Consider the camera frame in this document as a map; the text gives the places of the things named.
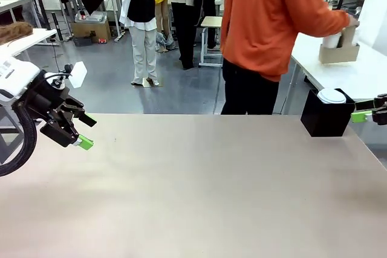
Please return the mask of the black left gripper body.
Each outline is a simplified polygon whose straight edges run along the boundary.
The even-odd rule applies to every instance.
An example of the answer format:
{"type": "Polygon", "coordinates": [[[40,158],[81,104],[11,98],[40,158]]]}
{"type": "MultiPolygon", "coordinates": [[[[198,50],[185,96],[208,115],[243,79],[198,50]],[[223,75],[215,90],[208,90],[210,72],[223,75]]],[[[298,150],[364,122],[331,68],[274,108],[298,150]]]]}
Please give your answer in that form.
{"type": "Polygon", "coordinates": [[[76,99],[69,95],[65,81],[69,72],[39,72],[17,99],[17,118],[21,126],[36,119],[54,126],[72,126],[76,117],[76,99]]]}

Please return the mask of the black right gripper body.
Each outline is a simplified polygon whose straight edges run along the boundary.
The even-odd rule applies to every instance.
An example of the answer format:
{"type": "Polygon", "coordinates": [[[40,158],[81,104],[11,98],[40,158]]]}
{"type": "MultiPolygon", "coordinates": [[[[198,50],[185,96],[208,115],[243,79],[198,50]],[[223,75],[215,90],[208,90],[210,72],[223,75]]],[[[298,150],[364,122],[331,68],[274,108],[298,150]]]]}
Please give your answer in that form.
{"type": "Polygon", "coordinates": [[[380,126],[387,125],[386,99],[387,94],[380,94],[373,101],[372,120],[380,126]]]}

